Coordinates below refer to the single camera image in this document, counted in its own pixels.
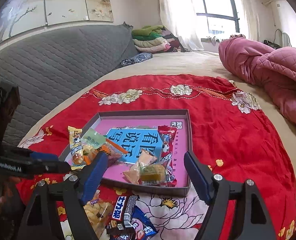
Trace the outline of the white curtain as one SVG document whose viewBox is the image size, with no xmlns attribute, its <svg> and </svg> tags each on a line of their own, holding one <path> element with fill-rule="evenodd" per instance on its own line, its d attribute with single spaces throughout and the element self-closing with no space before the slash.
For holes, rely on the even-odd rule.
<svg viewBox="0 0 296 240">
<path fill-rule="evenodd" d="M 162 24 L 188 51 L 202 51 L 201 34 L 192 0 L 159 0 Z"/>
</svg>

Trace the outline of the grey pink cardboard tray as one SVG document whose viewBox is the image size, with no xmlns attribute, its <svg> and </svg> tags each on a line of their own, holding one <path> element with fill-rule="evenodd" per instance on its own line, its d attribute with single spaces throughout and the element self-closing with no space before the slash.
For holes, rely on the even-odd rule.
<svg viewBox="0 0 296 240">
<path fill-rule="evenodd" d="M 174 187 L 145 186 L 129 183 L 123 172 L 138 159 L 141 148 L 157 158 L 161 157 L 159 126 L 175 127 L 177 133 L 173 142 L 173 174 L 177 180 Z M 101 182 L 107 186 L 158 195 L 185 197 L 191 187 L 191 180 L 184 167 L 184 154 L 192 150 L 192 131 L 189 112 L 186 109 L 162 109 L 144 111 L 99 112 L 83 126 L 86 133 L 90 128 L 117 143 L 128 154 L 110 166 Z"/>
</svg>

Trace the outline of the black chocolate bar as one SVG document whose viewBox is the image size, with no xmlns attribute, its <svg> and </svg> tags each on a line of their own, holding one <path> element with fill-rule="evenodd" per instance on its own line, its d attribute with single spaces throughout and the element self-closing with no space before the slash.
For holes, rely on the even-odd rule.
<svg viewBox="0 0 296 240">
<path fill-rule="evenodd" d="M 111 220 L 106 226 L 109 235 L 132 235 L 134 227 L 132 218 L 138 196 L 119 196 L 113 209 Z"/>
</svg>

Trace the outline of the red floral cloth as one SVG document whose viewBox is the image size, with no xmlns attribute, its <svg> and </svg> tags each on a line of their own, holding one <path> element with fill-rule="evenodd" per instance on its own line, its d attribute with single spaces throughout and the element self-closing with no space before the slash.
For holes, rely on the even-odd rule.
<svg viewBox="0 0 296 240">
<path fill-rule="evenodd" d="M 220 77 L 143 75 L 103 81 L 46 122 L 21 147 L 59 155 L 68 126 L 82 128 L 99 112 L 187 109 L 199 161 L 226 179 L 252 179 L 267 205 L 277 239 L 296 221 L 296 178 L 272 122 L 257 100 Z"/>
</svg>

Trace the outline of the pink quilted blanket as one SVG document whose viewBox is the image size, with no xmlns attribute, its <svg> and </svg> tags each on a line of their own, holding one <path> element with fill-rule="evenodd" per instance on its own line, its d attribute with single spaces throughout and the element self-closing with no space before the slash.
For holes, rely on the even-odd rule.
<svg viewBox="0 0 296 240">
<path fill-rule="evenodd" d="M 282 116 L 296 124 L 296 48 L 273 49 L 234 37 L 220 42 L 219 57 L 233 75 L 265 90 Z"/>
</svg>

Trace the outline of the grey quilted headboard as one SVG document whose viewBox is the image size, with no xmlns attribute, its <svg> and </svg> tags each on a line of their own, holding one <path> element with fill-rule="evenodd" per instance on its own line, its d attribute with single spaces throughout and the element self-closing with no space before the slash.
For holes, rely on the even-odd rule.
<svg viewBox="0 0 296 240">
<path fill-rule="evenodd" d="M 137 54 L 132 26 L 84 25 L 34 35 L 0 51 L 0 82 L 19 87 L 21 103 L 4 142 L 16 146 L 56 106 Z"/>
</svg>

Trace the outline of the green cake clear packet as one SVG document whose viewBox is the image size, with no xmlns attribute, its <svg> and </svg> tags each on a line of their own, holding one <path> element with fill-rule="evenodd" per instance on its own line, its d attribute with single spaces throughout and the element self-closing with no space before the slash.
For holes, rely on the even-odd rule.
<svg viewBox="0 0 296 240">
<path fill-rule="evenodd" d="M 140 183 L 148 186 L 168 186 L 167 171 L 161 164 L 151 164 L 140 169 Z"/>
</svg>

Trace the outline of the window with dark frame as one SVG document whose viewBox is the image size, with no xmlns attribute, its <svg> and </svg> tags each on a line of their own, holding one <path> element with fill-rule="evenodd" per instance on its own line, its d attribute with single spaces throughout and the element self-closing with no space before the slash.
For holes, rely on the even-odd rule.
<svg viewBox="0 0 296 240">
<path fill-rule="evenodd" d="M 192 0 L 199 27 L 209 35 L 240 31 L 235 0 Z"/>
</svg>

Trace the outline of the blue cookie packet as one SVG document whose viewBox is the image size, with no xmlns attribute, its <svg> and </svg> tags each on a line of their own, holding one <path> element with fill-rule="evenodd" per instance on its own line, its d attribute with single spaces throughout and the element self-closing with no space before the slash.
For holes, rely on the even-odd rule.
<svg viewBox="0 0 296 240">
<path fill-rule="evenodd" d="M 134 207 L 133 217 L 131 223 L 134 228 L 133 234 L 125 235 L 113 235 L 110 239 L 115 240 L 138 240 L 138 239 L 151 239 L 159 232 L 152 224 L 150 219 L 144 214 L 144 212 L 137 206 Z"/>
</svg>

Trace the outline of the yellow cow snack packet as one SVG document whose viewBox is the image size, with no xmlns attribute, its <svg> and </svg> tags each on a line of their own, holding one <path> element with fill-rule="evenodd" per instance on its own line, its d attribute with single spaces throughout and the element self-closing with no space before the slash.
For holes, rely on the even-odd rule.
<svg viewBox="0 0 296 240">
<path fill-rule="evenodd" d="M 70 154 L 72 156 L 72 170 L 81 169 L 86 165 L 81 142 L 82 129 L 68 126 Z"/>
</svg>

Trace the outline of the clear rice cracker packet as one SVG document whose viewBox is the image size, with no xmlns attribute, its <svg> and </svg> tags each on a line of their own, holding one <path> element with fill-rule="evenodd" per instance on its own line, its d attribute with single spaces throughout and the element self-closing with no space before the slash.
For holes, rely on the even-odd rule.
<svg viewBox="0 0 296 240">
<path fill-rule="evenodd" d="M 113 205 L 101 199 L 100 190 L 96 190 L 93 198 L 83 208 L 96 236 L 100 239 L 109 221 Z"/>
</svg>

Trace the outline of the black bag near window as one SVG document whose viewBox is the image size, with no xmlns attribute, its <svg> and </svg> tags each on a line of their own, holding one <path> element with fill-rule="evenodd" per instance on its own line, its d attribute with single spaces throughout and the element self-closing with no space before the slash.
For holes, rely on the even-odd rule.
<svg viewBox="0 0 296 240">
<path fill-rule="evenodd" d="M 276 44 L 276 43 L 273 43 L 273 42 L 271 42 L 271 41 L 269 41 L 269 40 L 264 40 L 263 43 L 264 43 L 265 45 L 267 45 L 267 46 L 273 48 L 273 49 L 279 49 L 279 48 L 282 48 L 280 45 L 278 45 L 278 44 Z"/>
</svg>

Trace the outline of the peach wrapped pastry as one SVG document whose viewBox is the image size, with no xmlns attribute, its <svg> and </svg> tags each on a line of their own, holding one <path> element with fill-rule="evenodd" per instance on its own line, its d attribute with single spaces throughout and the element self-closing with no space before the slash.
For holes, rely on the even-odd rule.
<svg viewBox="0 0 296 240">
<path fill-rule="evenodd" d="M 138 184 L 140 179 L 141 168 L 151 165 L 157 161 L 157 157 L 141 148 L 139 157 L 134 165 L 128 171 L 124 171 L 124 177 L 129 183 Z"/>
</svg>

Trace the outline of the red cow candy packet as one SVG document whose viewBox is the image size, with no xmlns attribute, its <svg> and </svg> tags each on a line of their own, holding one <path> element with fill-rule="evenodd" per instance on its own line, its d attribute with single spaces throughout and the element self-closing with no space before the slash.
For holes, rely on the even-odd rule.
<svg viewBox="0 0 296 240">
<path fill-rule="evenodd" d="M 162 140 L 160 164 L 165 168 L 168 187 L 175 187 L 177 180 L 173 171 L 173 142 L 177 133 L 175 127 L 159 126 L 158 133 Z"/>
</svg>

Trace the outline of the green clear snack packet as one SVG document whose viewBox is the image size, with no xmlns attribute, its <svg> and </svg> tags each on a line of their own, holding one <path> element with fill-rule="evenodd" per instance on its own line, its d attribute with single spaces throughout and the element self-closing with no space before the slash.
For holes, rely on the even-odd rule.
<svg viewBox="0 0 296 240">
<path fill-rule="evenodd" d="M 99 149 L 105 142 L 106 138 L 103 135 L 89 128 L 81 138 L 83 155 L 94 153 L 94 151 Z"/>
</svg>

